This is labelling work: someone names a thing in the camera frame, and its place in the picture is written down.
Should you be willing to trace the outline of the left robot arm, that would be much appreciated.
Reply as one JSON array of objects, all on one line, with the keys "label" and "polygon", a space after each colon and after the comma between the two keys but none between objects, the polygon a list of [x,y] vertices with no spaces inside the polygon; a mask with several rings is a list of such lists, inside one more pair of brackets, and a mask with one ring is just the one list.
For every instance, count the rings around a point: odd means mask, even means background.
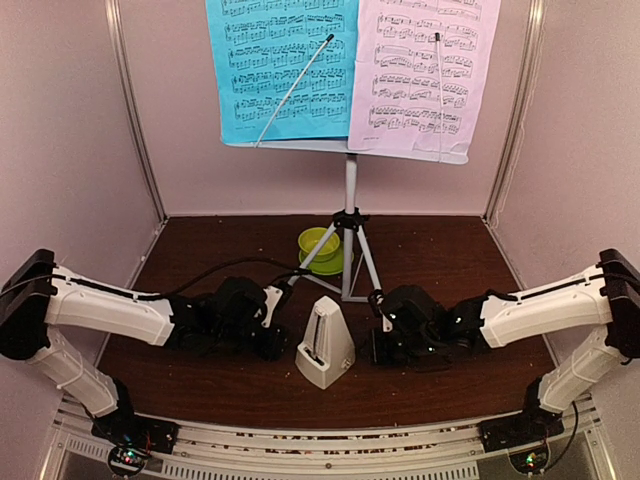
[{"label": "left robot arm", "polygon": [[277,309],[293,287],[282,275],[263,287],[228,277],[216,291],[195,297],[179,287],[168,293],[121,289],[57,264],[50,250],[34,252],[1,289],[1,354],[39,368],[74,396],[94,422],[123,444],[144,433],[126,387],[84,362],[61,334],[75,326],[207,355],[219,348],[248,348],[260,358],[281,357],[287,343]]}]

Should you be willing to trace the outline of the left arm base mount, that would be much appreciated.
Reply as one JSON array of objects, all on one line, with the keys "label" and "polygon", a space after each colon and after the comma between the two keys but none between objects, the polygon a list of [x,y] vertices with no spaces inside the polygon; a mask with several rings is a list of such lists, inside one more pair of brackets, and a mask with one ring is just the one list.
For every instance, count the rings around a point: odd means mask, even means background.
[{"label": "left arm base mount", "polygon": [[175,422],[139,415],[134,416],[132,424],[116,425],[105,417],[92,423],[92,435],[113,445],[106,463],[121,478],[140,474],[154,453],[171,454],[179,432]]}]

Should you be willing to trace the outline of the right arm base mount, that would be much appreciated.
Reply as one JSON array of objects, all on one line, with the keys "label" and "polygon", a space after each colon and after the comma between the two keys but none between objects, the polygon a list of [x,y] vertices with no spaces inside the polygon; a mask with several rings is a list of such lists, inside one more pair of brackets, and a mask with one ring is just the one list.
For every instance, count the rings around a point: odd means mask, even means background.
[{"label": "right arm base mount", "polygon": [[533,476],[552,465],[549,439],[562,434],[564,424],[561,418],[532,420],[516,414],[482,421],[479,431],[486,453],[507,450],[514,470]]}]

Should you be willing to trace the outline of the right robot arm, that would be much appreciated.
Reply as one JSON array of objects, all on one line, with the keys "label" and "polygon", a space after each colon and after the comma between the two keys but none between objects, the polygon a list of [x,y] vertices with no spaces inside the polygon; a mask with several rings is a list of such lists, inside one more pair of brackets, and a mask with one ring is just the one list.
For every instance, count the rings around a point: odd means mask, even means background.
[{"label": "right robot arm", "polygon": [[486,293],[445,308],[417,285],[370,296],[381,327],[372,332],[372,361],[381,366],[444,366],[464,353],[591,326],[559,367],[528,387],[512,416],[519,440],[535,440],[570,403],[607,373],[639,356],[639,271],[618,250],[566,279],[513,293]]}]

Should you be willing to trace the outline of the grey metronome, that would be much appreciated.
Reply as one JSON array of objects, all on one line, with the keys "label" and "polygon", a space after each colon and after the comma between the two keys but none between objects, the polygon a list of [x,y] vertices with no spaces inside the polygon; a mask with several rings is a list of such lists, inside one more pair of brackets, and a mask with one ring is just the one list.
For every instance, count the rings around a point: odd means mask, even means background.
[{"label": "grey metronome", "polygon": [[355,344],[341,308],[323,296],[312,307],[295,365],[307,381],[326,390],[355,363]]}]

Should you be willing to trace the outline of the purple sheet music page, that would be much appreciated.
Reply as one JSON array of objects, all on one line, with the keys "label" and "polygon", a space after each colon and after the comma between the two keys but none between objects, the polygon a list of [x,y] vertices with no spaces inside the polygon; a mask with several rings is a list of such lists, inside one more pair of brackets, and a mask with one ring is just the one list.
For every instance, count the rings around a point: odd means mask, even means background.
[{"label": "purple sheet music page", "polygon": [[362,1],[348,148],[464,165],[501,4]]}]

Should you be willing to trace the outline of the white music stand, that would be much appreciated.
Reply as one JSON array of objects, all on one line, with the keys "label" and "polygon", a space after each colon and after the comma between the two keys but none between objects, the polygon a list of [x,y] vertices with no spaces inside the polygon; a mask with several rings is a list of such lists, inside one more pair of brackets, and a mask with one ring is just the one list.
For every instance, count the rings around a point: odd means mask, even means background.
[{"label": "white music stand", "polygon": [[334,213],[331,217],[331,223],[327,228],[333,227],[335,232],[343,232],[344,249],[344,269],[342,272],[342,284],[336,287],[321,278],[315,276],[307,266],[313,261],[313,257],[318,250],[326,242],[323,239],[319,245],[311,252],[311,254],[296,268],[290,269],[284,276],[278,280],[270,282],[271,285],[275,285],[277,282],[285,281],[294,287],[295,283],[301,279],[307,279],[321,287],[336,293],[340,296],[340,299],[345,302],[351,303],[366,303],[366,296],[355,296],[353,294],[353,288],[356,285],[359,267],[353,267],[353,253],[354,244],[360,245],[361,254],[358,260],[359,264],[365,264],[367,266],[369,277],[374,289],[381,289],[381,281],[379,279],[374,259],[369,247],[369,243],[365,233],[365,222],[369,219],[367,215],[360,212],[356,206],[356,188],[357,188],[357,171],[358,171],[358,153],[347,148],[347,141],[344,139],[299,139],[299,140],[280,140],[280,141],[265,141],[265,133],[271,128],[280,110],[285,106],[286,102],[293,95],[294,90],[298,84],[302,81],[307,74],[313,63],[317,60],[319,55],[331,44],[335,42],[332,34],[328,35],[324,39],[317,50],[311,56],[306,66],[301,70],[296,80],[292,83],[287,93],[280,100],[279,104],[272,113],[270,119],[267,122],[262,133],[260,133],[257,140],[253,142],[244,142],[242,144],[237,143],[237,148],[271,148],[279,150],[294,150],[294,151],[323,151],[342,153],[345,155],[345,201],[342,210]]}]

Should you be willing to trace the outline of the blue sheet music page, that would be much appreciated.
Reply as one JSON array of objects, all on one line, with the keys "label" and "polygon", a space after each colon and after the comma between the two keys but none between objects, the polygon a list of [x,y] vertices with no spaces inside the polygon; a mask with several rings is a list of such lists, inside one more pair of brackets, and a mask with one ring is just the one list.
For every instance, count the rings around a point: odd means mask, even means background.
[{"label": "blue sheet music page", "polygon": [[345,0],[207,2],[222,141],[347,137],[358,13]]}]

